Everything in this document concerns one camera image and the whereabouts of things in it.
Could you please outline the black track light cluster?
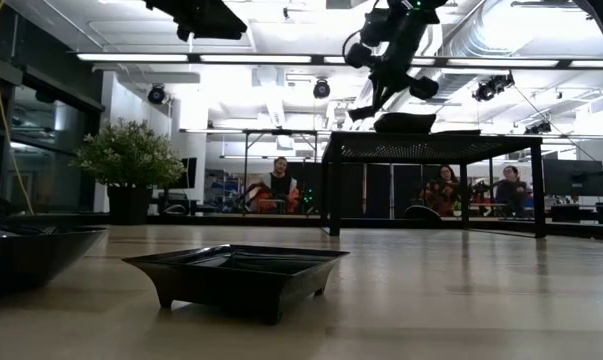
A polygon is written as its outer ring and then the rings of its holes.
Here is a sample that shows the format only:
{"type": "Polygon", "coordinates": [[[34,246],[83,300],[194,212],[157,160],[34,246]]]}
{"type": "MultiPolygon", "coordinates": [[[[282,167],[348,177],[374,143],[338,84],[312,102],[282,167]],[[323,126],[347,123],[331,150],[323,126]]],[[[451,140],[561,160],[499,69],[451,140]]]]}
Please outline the black track light cluster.
{"type": "Polygon", "coordinates": [[[513,74],[509,72],[505,75],[495,75],[489,80],[480,82],[472,97],[477,102],[492,100],[496,95],[503,93],[507,88],[515,84],[513,74]]]}

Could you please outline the overhead light bar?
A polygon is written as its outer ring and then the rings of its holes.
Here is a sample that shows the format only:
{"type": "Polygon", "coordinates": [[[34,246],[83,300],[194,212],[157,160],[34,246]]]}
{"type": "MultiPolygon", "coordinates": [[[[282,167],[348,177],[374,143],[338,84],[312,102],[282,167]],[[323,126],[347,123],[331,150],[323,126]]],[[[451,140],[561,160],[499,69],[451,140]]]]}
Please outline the overhead light bar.
{"type": "MultiPolygon", "coordinates": [[[[345,66],[337,55],[267,55],[267,54],[179,54],[179,53],[77,53],[81,61],[93,63],[148,64],[280,64],[312,66],[345,66]]],[[[422,68],[477,68],[521,70],[601,70],[603,59],[538,59],[538,58],[459,58],[417,56],[412,66],[422,68]]]]}

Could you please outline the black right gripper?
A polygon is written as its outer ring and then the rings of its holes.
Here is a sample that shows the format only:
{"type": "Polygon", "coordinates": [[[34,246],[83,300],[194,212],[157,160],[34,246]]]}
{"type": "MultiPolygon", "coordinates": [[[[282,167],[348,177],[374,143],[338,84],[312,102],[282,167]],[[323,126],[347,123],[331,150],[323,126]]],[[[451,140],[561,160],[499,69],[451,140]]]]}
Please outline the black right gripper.
{"type": "Polygon", "coordinates": [[[434,9],[410,9],[398,22],[388,48],[372,68],[369,79],[348,111],[350,118],[363,120],[374,117],[394,94],[408,89],[412,96],[430,99],[439,85],[427,77],[419,79],[408,74],[421,39],[429,25],[438,24],[434,9]]]}

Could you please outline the black square mini plate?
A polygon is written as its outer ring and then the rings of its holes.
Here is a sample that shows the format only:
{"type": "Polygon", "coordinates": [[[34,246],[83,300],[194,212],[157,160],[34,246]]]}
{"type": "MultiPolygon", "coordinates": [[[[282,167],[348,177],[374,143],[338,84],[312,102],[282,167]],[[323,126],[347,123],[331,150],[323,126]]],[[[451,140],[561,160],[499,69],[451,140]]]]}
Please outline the black square mini plate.
{"type": "Polygon", "coordinates": [[[160,306],[214,306],[280,322],[286,307],[325,292],[344,251],[223,244],[128,257],[149,277],[160,306]]]}

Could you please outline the black computer monitor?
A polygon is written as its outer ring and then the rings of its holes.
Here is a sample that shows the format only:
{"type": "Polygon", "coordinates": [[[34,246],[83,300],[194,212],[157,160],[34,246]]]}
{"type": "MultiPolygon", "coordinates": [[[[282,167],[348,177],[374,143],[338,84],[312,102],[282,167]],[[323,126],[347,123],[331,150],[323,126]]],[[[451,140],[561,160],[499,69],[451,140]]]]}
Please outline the black computer monitor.
{"type": "Polygon", "coordinates": [[[600,161],[544,159],[542,166],[546,195],[603,197],[600,161]]]}
{"type": "Polygon", "coordinates": [[[181,175],[179,187],[182,189],[194,188],[196,185],[197,158],[183,158],[181,162],[184,172],[181,175]]]}

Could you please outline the black partition panels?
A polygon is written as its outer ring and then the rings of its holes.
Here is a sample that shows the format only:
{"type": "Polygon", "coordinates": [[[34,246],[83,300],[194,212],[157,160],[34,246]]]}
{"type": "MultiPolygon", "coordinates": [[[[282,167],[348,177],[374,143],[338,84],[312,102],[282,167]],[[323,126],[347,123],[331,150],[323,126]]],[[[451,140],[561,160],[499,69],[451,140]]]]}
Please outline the black partition panels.
{"type": "Polygon", "coordinates": [[[412,205],[426,206],[421,192],[438,176],[440,165],[344,164],[341,216],[344,218],[406,219],[412,205]]]}

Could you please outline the black perforated metal shelf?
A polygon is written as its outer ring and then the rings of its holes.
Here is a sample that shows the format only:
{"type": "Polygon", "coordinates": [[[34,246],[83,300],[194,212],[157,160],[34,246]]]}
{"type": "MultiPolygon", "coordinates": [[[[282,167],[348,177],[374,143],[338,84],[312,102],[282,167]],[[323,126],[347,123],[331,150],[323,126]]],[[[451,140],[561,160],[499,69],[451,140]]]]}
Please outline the black perforated metal shelf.
{"type": "Polygon", "coordinates": [[[546,220],[541,145],[542,139],[536,136],[334,132],[322,155],[320,227],[332,237],[340,235],[341,185],[345,164],[449,164],[460,168],[462,191],[462,217],[452,227],[468,230],[467,166],[529,149],[534,215],[532,231],[536,238],[543,238],[546,236],[546,220]]]}

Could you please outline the green potted plant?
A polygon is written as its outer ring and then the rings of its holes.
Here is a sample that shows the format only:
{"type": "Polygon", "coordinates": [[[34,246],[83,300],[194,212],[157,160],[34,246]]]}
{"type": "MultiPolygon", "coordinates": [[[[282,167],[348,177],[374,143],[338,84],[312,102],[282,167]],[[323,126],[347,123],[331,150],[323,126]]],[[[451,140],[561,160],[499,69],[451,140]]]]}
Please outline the green potted plant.
{"type": "Polygon", "coordinates": [[[86,136],[71,165],[106,187],[113,225],[144,224],[153,189],[168,187],[185,172],[168,136],[146,121],[122,118],[86,136]]]}

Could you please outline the black wavy-edged mini plate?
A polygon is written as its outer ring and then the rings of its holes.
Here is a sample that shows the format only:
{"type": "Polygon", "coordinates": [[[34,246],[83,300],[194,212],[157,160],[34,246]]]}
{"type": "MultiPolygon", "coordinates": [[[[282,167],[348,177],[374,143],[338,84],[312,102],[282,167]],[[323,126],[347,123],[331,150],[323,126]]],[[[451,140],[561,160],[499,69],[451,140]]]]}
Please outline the black wavy-edged mini plate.
{"type": "Polygon", "coordinates": [[[377,133],[429,134],[435,114],[386,113],[374,123],[377,133]]]}

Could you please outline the person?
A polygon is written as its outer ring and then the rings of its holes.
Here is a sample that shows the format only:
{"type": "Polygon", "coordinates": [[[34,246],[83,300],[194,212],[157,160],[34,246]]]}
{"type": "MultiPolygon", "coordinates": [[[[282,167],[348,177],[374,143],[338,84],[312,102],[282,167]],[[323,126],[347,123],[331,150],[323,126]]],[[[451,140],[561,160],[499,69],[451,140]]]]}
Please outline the person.
{"type": "Polygon", "coordinates": [[[439,167],[438,176],[427,182],[421,197],[431,210],[441,217],[454,215],[455,204],[460,202],[459,179],[449,165],[439,167]]]}
{"type": "Polygon", "coordinates": [[[501,204],[505,216],[522,217],[525,212],[524,203],[528,198],[527,184],[520,179],[515,166],[506,166],[502,175],[503,179],[496,185],[495,202],[501,204]]]}
{"type": "Polygon", "coordinates": [[[247,206],[254,213],[293,214],[299,204],[297,180],[288,172],[288,161],[278,157],[273,170],[261,175],[247,189],[247,206]]]}

